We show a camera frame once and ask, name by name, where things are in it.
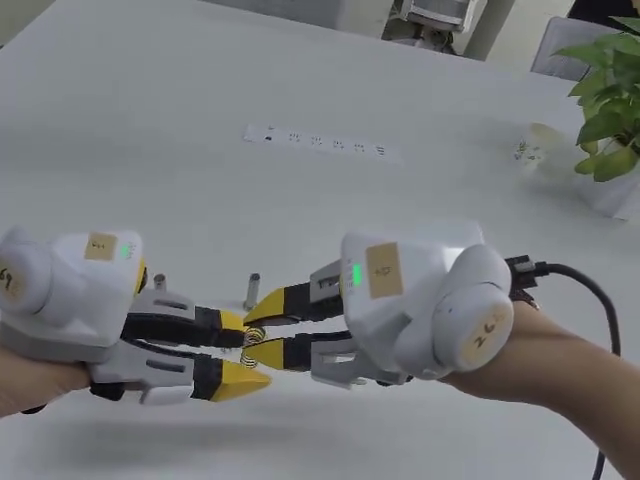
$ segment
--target green led light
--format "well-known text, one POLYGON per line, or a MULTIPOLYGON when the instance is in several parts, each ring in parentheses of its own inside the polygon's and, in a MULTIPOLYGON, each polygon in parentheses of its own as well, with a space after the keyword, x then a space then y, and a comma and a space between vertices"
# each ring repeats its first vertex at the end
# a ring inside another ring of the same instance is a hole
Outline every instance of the green led light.
POLYGON ((360 283, 362 283, 362 268, 360 267, 359 263, 356 263, 353 266, 352 276, 354 287, 357 287, 358 285, 360 285, 360 283))

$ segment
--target paper cup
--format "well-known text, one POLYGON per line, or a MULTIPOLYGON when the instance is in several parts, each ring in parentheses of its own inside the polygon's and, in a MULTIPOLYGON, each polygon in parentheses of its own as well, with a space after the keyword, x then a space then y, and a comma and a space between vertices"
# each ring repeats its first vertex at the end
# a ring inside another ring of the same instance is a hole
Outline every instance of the paper cup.
POLYGON ((513 158, 525 169, 533 170, 549 158, 563 138, 564 135, 555 128, 543 123, 532 123, 513 151, 513 158))

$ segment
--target power strip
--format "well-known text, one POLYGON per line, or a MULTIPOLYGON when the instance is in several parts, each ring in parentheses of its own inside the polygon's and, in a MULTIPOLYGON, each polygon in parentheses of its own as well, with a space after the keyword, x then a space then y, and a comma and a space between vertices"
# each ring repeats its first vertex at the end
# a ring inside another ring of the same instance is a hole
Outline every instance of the power strip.
POLYGON ((396 165, 402 165, 404 163, 395 149, 384 145, 305 133, 299 130, 278 128, 271 125, 264 127, 249 125, 245 131, 244 140, 252 143, 303 148, 317 153, 348 155, 355 158, 376 160, 396 165))

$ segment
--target power cord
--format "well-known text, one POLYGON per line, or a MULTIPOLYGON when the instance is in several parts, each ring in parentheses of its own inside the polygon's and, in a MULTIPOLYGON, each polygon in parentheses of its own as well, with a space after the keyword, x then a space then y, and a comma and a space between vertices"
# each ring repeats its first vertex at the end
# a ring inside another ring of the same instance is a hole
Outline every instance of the power cord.
MULTIPOLYGON (((584 273, 560 263, 532 262, 529 256, 514 257, 506 259, 511 270, 513 279, 513 289, 527 289, 537 286, 536 278, 546 277, 551 274, 561 275, 571 278, 586 287, 604 307, 607 322, 609 323, 609 334, 611 336, 611 353, 621 355, 620 327, 618 325, 618 314, 611 298, 604 290, 589 276, 584 273)), ((606 458, 602 452, 598 452, 596 467, 593 471, 592 480, 600 480, 604 471, 606 458)))

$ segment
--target yellow finger segment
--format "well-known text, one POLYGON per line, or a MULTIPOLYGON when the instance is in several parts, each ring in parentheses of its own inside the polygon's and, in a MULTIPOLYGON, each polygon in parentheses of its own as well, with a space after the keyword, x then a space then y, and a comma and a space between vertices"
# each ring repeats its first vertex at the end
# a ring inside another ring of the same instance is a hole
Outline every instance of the yellow finger segment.
POLYGON ((274 290, 256 305, 246 317, 244 324, 249 325, 265 317, 275 317, 284 314, 284 288, 274 290))
POLYGON ((274 338, 266 342, 244 347, 243 352, 267 367, 284 370, 284 339, 274 338))
POLYGON ((264 373, 250 370, 238 363, 223 360, 222 381, 211 397, 212 402, 224 402, 257 392, 271 385, 271 378, 264 373))
POLYGON ((223 330, 234 330, 245 332, 247 328, 244 326, 242 317, 233 312, 220 310, 220 323, 223 330))
POLYGON ((140 258, 140 266, 138 267, 138 278, 136 279, 135 290, 133 292, 133 296, 135 297, 142 290, 142 282, 144 280, 144 271, 147 268, 147 265, 144 261, 144 258, 140 258))

